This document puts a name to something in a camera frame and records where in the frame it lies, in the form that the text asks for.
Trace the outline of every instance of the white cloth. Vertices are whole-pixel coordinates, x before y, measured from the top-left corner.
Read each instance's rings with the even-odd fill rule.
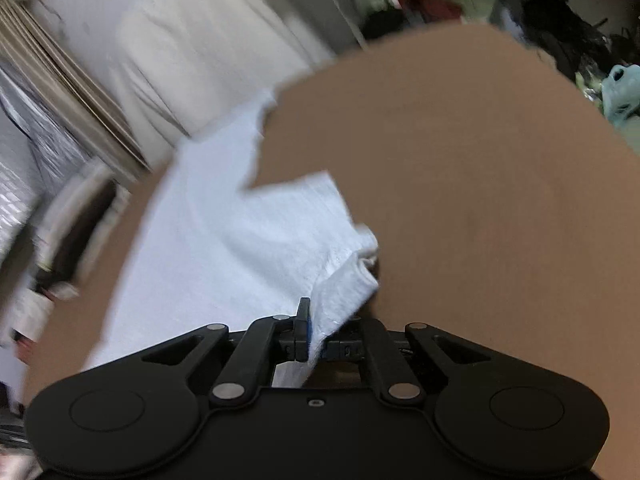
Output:
[[[140,227],[88,367],[209,323],[245,330],[311,297],[313,358],[376,290],[375,236],[354,226],[326,173],[245,189],[262,139],[262,95],[201,141],[185,141]],[[288,369],[297,386],[310,365]]]
[[[333,57],[286,0],[140,0],[118,42],[114,85],[153,167],[184,136]]]
[[[24,288],[17,295],[17,304],[13,309],[14,318],[10,323],[11,328],[26,338],[37,341],[52,309],[53,301],[42,294]]]
[[[120,221],[120,217],[129,204],[130,195],[131,193],[124,186],[118,185],[116,188],[116,197],[113,199],[109,209],[107,209],[107,212],[95,227],[94,232],[91,234],[91,238],[82,252],[80,260],[78,261],[78,266],[76,267],[73,279],[75,284],[80,286],[84,285],[91,274],[91,271],[94,270],[95,263],[109,241],[111,232]]]
[[[50,270],[60,245],[113,171],[99,158],[89,160],[63,187],[47,208],[35,235],[36,263]]]

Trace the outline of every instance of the cardboard sheet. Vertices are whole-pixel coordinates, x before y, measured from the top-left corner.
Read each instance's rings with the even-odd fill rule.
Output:
[[[485,26],[383,41],[292,88],[255,185],[328,169],[380,244],[372,310],[569,375],[611,416],[596,471],[640,470],[640,164],[561,75]],[[78,370],[159,175],[78,300],[57,304],[25,399]]]

